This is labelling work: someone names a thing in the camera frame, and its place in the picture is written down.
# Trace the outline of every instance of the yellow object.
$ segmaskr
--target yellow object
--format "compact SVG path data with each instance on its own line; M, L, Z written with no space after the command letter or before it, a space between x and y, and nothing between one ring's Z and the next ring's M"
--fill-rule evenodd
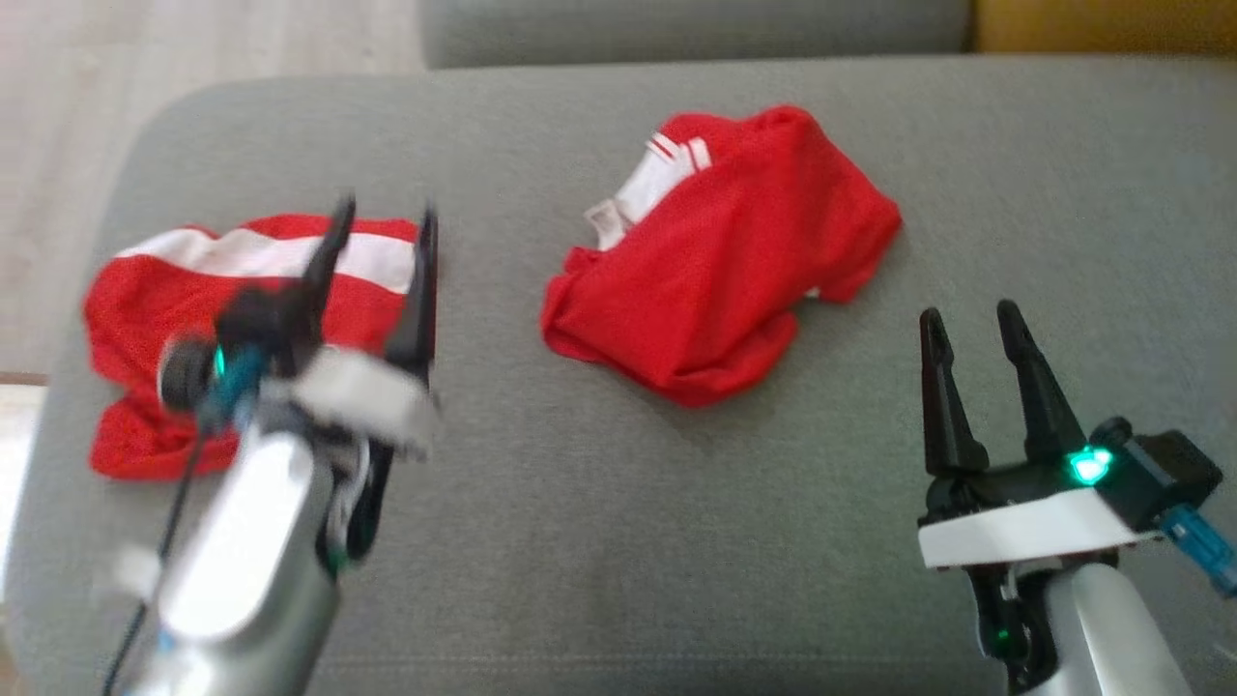
M1237 54L1237 0L976 0L975 48Z

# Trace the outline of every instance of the wooden floor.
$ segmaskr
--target wooden floor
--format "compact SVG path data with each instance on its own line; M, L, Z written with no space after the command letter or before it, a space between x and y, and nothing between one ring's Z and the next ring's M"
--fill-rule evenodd
M135 134L195 89L423 69L416 0L0 0L0 375L46 373Z

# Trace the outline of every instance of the green led light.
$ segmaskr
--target green led light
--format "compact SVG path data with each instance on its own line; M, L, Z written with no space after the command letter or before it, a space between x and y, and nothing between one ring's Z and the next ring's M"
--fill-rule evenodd
M1101 448L1087 448L1070 455L1070 473L1079 483L1095 486L1101 478L1108 476L1108 465L1111 464L1112 452Z

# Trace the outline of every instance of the black cable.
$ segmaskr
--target black cable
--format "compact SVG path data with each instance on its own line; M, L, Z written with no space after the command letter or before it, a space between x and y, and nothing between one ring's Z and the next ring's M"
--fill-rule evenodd
M163 525L163 538L160 539L158 549L156 549L160 569L167 566L167 558L172 551L172 543L176 540L176 528L181 525L184 501L189 497L189 482L193 481L193 472L197 471L198 460L202 459L202 448L207 443L204 431L205 429L198 429L198 435L193 439L193 448L189 450L189 457L184 461L184 471L181 472L181 481L176 485L176 497L172 498L172 509L167 513L167 523ZM116 689L116 680L120 677L120 670L125 665L125 658L137 640L137 634L141 633L143 623L146 623L145 601L137 605L134 618L129 619L125 635L120 639L120 647L116 648L116 654L111 659L111 668L108 669L108 679L103 682L103 696L111 696L111 692Z

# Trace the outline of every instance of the gray cushion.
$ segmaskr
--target gray cushion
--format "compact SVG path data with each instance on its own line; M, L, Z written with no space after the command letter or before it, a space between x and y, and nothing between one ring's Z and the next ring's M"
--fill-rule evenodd
M847 305L805 302L760 387L684 410L552 355L542 292L585 208L670 112L778 101L902 205ZM209 89L142 135L98 260L184 223L442 213L444 428L392 478L313 694L998 694L960 572L923 569L917 316L949 321L993 459L1021 452L995 305L1017 298L1087 429L1232 430L1237 67L1152 59L840 59L521 68ZM114 397L74 324L56 363L9 571L36 694L85 694L127 617L95 571L153 545L169 487L85 465ZM194 493L199 511L213 486ZM1237 538L1237 486L1207 506ZM1123 569L1201 695L1232 692L1237 628L1168 545Z
M956 53L967 0L421 0L429 67Z

